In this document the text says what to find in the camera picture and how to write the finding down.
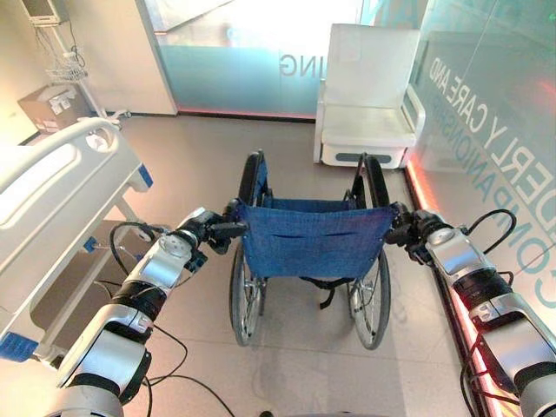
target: white wall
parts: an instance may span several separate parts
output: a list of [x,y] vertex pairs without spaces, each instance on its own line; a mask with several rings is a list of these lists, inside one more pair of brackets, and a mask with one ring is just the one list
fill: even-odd
[[35,34],[17,1],[0,2],[0,144],[19,144],[36,127],[17,104],[48,82]]
[[[65,3],[97,101],[106,110],[175,114],[174,99],[151,43],[154,35],[143,23],[144,1]],[[61,31],[70,44],[69,25],[62,25]]]

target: hospital bed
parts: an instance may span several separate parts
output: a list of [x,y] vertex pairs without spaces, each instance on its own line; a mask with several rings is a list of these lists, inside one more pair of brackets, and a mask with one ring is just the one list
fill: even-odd
[[[137,221],[123,196],[128,189],[146,192],[152,183],[120,132],[100,118],[34,146],[0,147],[0,357],[52,362],[63,356],[55,339],[110,252],[83,271],[47,328],[32,320],[33,309],[79,250],[93,250],[91,236],[111,209]],[[116,235],[116,245],[126,232]]]

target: chair cushion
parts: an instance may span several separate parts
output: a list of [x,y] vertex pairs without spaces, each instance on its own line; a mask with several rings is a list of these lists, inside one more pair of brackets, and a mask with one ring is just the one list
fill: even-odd
[[415,134],[401,109],[326,105],[322,143],[412,147]]

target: wheelchair armrest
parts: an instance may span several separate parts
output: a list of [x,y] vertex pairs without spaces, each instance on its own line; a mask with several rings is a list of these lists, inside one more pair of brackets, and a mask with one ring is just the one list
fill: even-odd
[[390,197],[382,174],[381,163],[366,152],[359,157],[357,171],[355,172],[352,195],[360,195],[363,187],[363,168],[367,173],[367,185],[373,207],[386,207],[390,205]]

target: tiled floor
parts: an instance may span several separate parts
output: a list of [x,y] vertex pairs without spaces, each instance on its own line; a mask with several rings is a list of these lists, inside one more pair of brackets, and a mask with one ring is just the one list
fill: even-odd
[[[214,118],[133,118],[123,134],[155,179],[144,195],[129,195],[147,222],[176,225],[198,206],[220,210],[237,192],[247,153],[264,149],[275,195],[338,198],[352,169],[311,163],[314,125]],[[403,176],[386,173],[391,200],[408,202]],[[348,315],[345,293],[319,311],[324,294],[295,279],[268,285],[265,315],[252,347],[238,347],[228,318],[232,253],[209,249],[205,268],[176,290],[157,324],[189,347],[181,373],[209,384],[236,416],[256,417],[349,411],[377,416],[466,415],[458,386],[460,365],[430,273],[399,248],[386,248],[392,275],[392,313],[382,345],[366,351]],[[149,375],[177,363],[181,349],[155,332]],[[50,378],[35,364],[0,364],[0,414],[6,393]],[[153,416],[219,417],[225,410],[190,381],[170,380],[154,388]],[[35,406],[43,401],[38,398]],[[144,416],[141,391],[125,407],[127,417]]]

